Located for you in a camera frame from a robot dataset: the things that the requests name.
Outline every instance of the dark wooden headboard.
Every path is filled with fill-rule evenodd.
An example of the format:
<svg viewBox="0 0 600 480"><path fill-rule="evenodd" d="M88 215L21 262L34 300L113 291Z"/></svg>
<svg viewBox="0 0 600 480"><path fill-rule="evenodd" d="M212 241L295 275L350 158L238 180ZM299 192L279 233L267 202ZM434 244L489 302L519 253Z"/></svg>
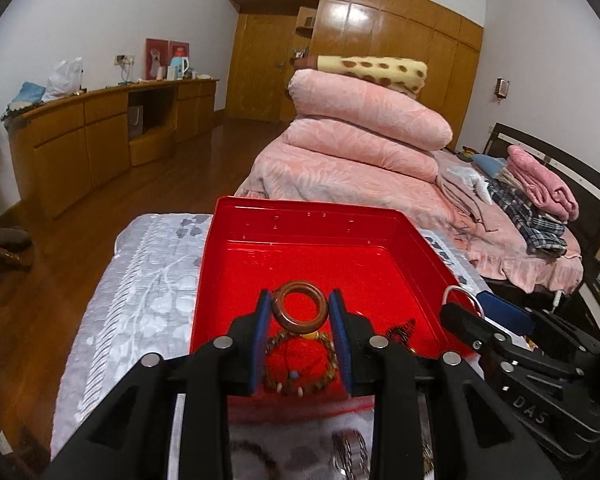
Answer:
<svg viewBox="0 0 600 480"><path fill-rule="evenodd" d="M527 150L571 188L580 206L580 216L569 222L568 227L580 243L584 282L593 286L600 273L600 173L544 140L500 123L493 127L484 153L506 157L512 144Z"/></svg>

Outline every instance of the giraffe print blanket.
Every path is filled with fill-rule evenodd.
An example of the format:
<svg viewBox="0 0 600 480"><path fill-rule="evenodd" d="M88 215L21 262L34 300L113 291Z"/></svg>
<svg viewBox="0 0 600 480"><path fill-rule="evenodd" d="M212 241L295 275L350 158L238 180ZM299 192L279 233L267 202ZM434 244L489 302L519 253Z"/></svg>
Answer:
<svg viewBox="0 0 600 480"><path fill-rule="evenodd" d="M403 57L312 56L296 59L294 67L363 79L414 99L427 79L426 63Z"/></svg>

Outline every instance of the blue gripper pad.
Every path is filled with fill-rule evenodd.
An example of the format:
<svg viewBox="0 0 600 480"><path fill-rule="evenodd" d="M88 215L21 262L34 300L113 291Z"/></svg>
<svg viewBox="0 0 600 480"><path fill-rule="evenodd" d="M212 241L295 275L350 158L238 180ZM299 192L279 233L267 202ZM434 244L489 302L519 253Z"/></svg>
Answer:
<svg viewBox="0 0 600 480"><path fill-rule="evenodd" d="M353 372L351 366L351 350L347 333L344 330L343 314L346 313L341 296L332 292L329 295L329 321L331 323L331 335L333 335L333 346L338 358L340 378L346 390L351 394L353 390Z"/></svg>
<svg viewBox="0 0 600 480"><path fill-rule="evenodd" d="M267 345L267 333L269 333L269 322L271 319L271 293L263 289L258 297L256 305L256 325L251 343L249 389L253 395L258 384L262 380L264 370L264 352Z"/></svg>
<svg viewBox="0 0 600 480"><path fill-rule="evenodd" d="M534 331L536 324L531 316L514 304L486 290L478 294L476 298L480 301L486 317L511 330L514 334L530 335Z"/></svg>

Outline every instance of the red picture frame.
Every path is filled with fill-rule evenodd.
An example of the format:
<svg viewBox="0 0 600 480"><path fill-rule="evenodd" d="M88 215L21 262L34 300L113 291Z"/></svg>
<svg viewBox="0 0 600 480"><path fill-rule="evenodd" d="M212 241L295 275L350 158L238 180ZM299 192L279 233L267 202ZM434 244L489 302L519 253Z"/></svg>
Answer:
<svg viewBox="0 0 600 480"><path fill-rule="evenodd" d="M177 49L184 49L184 56L189 57L189 43L184 43L182 41L170 41L169 42L169 64L171 64L171 59L173 59L174 54Z"/></svg>
<svg viewBox="0 0 600 480"><path fill-rule="evenodd" d="M147 38L144 49L144 78L155 80L158 67L169 66L169 41Z"/></svg>

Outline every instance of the plaid shirt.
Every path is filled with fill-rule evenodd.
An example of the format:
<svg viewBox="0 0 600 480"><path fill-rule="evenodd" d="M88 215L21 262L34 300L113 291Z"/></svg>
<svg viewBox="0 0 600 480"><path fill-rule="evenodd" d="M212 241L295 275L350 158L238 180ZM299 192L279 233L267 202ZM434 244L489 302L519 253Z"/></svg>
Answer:
<svg viewBox="0 0 600 480"><path fill-rule="evenodd" d="M564 224L541 215L522 192L498 180L491 180L489 193L525 239L529 253L544 253L557 258L567 251L567 242L560 238L565 230Z"/></svg>

